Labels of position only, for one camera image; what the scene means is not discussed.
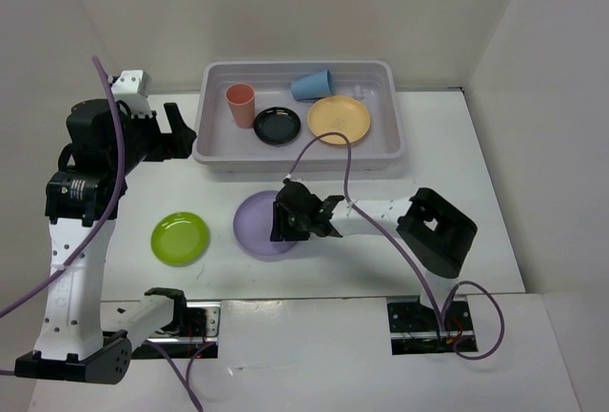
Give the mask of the purple plastic plate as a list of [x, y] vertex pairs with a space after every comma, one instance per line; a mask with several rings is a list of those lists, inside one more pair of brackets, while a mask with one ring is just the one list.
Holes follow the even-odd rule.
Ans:
[[255, 258], [271, 261], [292, 250], [297, 242], [272, 242], [273, 203], [276, 190], [256, 192], [245, 198], [233, 217], [233, 233], [241, 249]]

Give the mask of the pink plastic cup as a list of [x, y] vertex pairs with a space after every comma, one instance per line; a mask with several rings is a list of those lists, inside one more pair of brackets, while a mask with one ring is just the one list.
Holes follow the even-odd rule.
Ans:
[[246, 83], [230, 86], [226, 90], [226, 101], [236, 125], [251, 128], [255, 119], [255, 91]]

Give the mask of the black plastic plate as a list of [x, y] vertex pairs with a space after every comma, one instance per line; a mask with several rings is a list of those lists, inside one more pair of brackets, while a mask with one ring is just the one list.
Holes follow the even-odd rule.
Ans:
[[291, 109], [272, 107], [262, 110], [254, 119], [256, 136], [270, 146], [283, 146], [293, 142], [302, 127], [300, 117]]

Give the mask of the green plastic plate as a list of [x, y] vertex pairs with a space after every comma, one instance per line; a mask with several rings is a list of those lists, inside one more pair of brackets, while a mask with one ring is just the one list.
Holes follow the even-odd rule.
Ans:
[[186, 266], [196, 262], [207, 250], [210, 232], [206, 222], [187, 211], [167, 215], [154, 227], [150, 248], [165, 265]]

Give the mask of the orange plastic plate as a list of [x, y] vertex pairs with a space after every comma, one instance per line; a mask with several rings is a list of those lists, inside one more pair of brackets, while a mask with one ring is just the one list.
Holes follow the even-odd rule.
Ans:
[[354, 144], [369, 131], [371, 117], [362, 102], [353, 97], [334, 95], [312, 105], [307, 114], [307, 124], [314, 136], [338, 132]]

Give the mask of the blue plastic cup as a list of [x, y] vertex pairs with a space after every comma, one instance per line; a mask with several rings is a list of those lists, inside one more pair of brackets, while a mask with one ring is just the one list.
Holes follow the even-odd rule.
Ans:
[[307, 75], [292, 82], [290, 91], [292, 97], [297, 101], [333, 96], [332, 75], [327, 69]]

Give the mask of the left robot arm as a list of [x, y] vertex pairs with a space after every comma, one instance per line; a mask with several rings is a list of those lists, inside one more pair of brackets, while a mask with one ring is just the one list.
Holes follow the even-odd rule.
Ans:
[[187, 329], [184, 292], [162, 287], [148, 290], [112, 328], [101, 323], [108, 247], [127, 175], [142, 162], [187, 158], [196, 137], [176, 104], [164, 110], [168, 133], [155, 112], [138, 113], [124, 101], [93, 99], [71, 109], [70, 142], [46, 187], [51, 264], [44, 321], [34, 348], [16, 359], [16, 377], [117, 384], [154, 332]]

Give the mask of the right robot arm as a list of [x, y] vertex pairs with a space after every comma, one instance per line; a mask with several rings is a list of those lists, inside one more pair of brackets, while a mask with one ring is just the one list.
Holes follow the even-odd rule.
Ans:
[[393, 200], [320, 199], [301, 182], [284, 180], [272, 204], [270, 241], [383, 236], [396, 247], [422, 284], [417, 317], [428, 329], [450, 318], [453, 287], [478, 233], [477, 225], [438, 192], [421, 187]]

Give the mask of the lavender plastic bin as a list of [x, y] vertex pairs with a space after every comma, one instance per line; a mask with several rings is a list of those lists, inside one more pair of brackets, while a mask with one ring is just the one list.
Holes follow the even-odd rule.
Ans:
[[[305, 144], [314, 137], [308, 112], [314, 103], [296, 100], [291, 84], [328, 71], [336, 94], [352, 98], [367, 109], [370, 127], [352, 145], [355, 170], [381, 170], [405, 154], [403, 119], [393, 74], [379, 60], [227, 61], [209, 65], [201, 87], [193, 159], [217, 172], [282, 172], [288, 170]], [[256, 112], [287, 108], [301, 122], [293, 140], [284, 145], [264, 143], [253, 128], [239, 128], [226, 100], [235, 84], [254, 90]]]

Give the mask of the left metal base rail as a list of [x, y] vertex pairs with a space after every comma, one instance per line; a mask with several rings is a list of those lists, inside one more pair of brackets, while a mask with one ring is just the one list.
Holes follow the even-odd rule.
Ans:
[[[102, 327], [110, 331], [119, 317], [125, 316], [128, 311], [135, 308], [137, 302], [102, 302], [101, 318]], [[199, 355], [198, 359], [217, 359], [218, 338], [220, 334], [220, 321], [222, 304], [220, 301], [188, 301], [188, 312], [186, 326], [179, 332], [166, 332], [156, 330], [148, 338], [153, 343], [159, 344], [173, 360], [188, 360], [195, 352], [207, 345]], [[163, 357], [159, 352], [149, 345], [134, 349], [133, 360], [157, 360]]]

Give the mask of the metal base rail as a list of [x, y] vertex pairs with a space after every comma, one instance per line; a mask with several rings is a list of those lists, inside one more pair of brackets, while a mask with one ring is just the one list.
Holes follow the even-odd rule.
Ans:
[[[119, 317], [125, 316], [128, 311], [135, 308], [137, 302], [102, 302], [101, 318], [102, 327], [110, 331]], [[188, 301], [188, 312], [186, 326], [179, 332], [166, 332], [156, 330], [148, 338], [153, 343], [159, 344], [173, 360], [188, 360], [195, 352], [207, 345], [199, 355], [198, 359], [217, 359], [218, 338], [220, 334], [220, 321], [222, 304], [220, 301]], [[134, 349], [133, 360], [157, 360], [163, 357], [159, 352], [149, 345]]]
[[389, 299], [386, 310], [394, 356], [448, 353], [454, 343], [466, 354], [478, 351], [465, 298], [458, 298], [449, 307], [444, 330], [440, 330], [433, 310], [420, 304], [418, 298]]

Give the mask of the right metal base rail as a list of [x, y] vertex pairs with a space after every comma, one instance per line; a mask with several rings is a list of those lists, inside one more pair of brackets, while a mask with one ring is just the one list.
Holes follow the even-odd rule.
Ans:
[[420, 304], [418, 298], [389, 299], [386, 310], [394, 356], [448, 353], [454, 343], [466, 354], [478, 351], [465, 298], [458, 298], [449, 307], [444, 330], [440, 330], [433, 310]]

